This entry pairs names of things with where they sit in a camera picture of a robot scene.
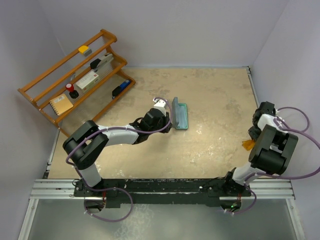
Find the orange sunglasses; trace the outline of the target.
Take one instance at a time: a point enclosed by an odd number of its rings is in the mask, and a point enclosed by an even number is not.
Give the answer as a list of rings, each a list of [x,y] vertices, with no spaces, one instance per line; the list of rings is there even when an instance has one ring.
[[[246,149],[247,151],[252,150],[255,144],[256,144],[256,141],[253,139],[245,140],[242,142],[243,148]]]

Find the grey glasses case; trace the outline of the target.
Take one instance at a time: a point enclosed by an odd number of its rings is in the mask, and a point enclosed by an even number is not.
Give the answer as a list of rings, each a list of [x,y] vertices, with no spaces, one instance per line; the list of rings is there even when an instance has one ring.
[[[172,127],[176,130],[187,130],[189,128],[187,104],[179,102],[178,97],[174,97],[171,105]]]

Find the blue cleaning cloth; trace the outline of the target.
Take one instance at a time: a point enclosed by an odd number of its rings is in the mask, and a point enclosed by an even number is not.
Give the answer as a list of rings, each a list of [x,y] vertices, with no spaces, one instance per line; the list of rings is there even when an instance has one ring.
[[[187,115],[186,115],[186,108],[184,105],[179,106],[178,110],[178,125],[177,127],[180,129],[184,129],[187,127]]]

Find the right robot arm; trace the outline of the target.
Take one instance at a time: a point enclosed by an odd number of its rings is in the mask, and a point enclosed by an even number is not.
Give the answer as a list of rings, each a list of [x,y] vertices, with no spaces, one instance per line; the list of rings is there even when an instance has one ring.
[[[282,175],[287,169],[299,138],[283,130],[284,124],[277,119],[275,105],[265,101],[252,116],[248,130],[254,146],[248,163],[229,171],[222,183],[228,196],[243,193],[252,181],[265,175]]]

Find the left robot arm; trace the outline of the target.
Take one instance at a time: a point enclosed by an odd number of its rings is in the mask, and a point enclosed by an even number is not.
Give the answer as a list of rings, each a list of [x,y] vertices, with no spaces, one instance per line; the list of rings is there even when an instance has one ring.
[[[103,191],[103,179],[95,161],[103,149],[120,144],[137,145],[154,133],[168,133],[171,121],[169,112],[156,108],[151,108],[143,117],[125,126],[103,127],[88,120],[62,144],[68,157],[66,162],[75,167],[84,180],[85,190],[91,196],[98,196]]]

